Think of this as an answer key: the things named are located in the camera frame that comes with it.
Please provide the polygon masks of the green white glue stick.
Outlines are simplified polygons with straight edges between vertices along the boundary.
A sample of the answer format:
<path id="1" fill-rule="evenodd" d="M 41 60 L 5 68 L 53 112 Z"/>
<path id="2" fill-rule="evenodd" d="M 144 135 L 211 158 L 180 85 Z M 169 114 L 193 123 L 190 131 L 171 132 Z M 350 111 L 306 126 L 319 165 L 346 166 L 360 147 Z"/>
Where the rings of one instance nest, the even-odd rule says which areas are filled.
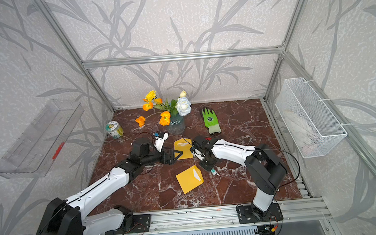
<path id="1" fill-rule="evenodd" d="M 211 173 L 216 176 L 220 175 L 214 168 L 211 170 Z"/>

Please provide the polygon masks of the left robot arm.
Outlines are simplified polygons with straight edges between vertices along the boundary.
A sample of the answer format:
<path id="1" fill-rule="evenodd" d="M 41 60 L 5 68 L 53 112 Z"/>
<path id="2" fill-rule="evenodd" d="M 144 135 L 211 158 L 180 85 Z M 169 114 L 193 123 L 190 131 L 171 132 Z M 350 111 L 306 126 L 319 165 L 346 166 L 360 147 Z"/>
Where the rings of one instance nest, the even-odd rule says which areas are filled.
<path id="1" fill-rule="evenodd" d="M 48 203 L 36 235 L 132 232 L 140 222 L 134 221 L 133 212 L 126 207 L 118 205 L 104 213 L 90 213 L 114 192 L 141 175 L 146 166 L 156 163 L 172 165 L 183 155 L 182 151 L 163 147 L 165 135 L 155 140 L 155 143 L 146 137 L 135 140 L 130 155 L 104 177 L 65 200 L 55 198 Z"/>

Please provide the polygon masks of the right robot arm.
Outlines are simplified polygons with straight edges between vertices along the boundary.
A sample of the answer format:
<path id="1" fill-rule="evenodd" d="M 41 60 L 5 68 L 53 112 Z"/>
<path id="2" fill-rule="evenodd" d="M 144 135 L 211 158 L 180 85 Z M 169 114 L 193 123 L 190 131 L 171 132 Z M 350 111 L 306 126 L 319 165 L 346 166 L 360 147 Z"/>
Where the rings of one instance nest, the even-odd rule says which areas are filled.
<path id="1" fill-rule="evenodd" d="M 259 215 L 264 215 L 270 209 L 277 189 L 288 172 L 282 159 L 266 144 L 243 146 L 224 139 L 209 140 L 197 136 L 190 151 L 206 171 L 212 170 L 219 160 L 246 167 L 257 187 L 251 207 Z"/>

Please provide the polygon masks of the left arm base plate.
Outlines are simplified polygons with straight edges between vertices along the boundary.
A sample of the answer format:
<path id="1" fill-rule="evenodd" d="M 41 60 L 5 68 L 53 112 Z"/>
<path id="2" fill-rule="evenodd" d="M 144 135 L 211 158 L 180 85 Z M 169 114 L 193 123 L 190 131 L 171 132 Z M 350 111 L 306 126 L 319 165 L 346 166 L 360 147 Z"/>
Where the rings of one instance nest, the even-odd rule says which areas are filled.
<path id="1" fill-rule="evenodd" d="M 126 217 L 118 229 L 105 232 L 105 235 L 122 235 L 128 233 L 149 232 L 151 224 L 151 214 L 137 214 Z"/>

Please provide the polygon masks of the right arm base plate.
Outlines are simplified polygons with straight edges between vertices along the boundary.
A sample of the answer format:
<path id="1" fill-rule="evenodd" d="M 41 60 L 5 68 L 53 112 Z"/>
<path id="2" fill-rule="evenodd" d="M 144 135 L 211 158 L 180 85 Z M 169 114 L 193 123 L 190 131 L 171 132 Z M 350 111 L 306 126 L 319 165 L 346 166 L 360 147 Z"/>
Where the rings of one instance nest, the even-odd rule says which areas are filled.
<path id="1" fill-rule="evenodd" d="M 283 220 L 280 205 L 275 201 L 272 202 L 267 211 L 261 211 L 259 208 L 251 204 L 237 205 L 236 212 L 240 224 Z"/>

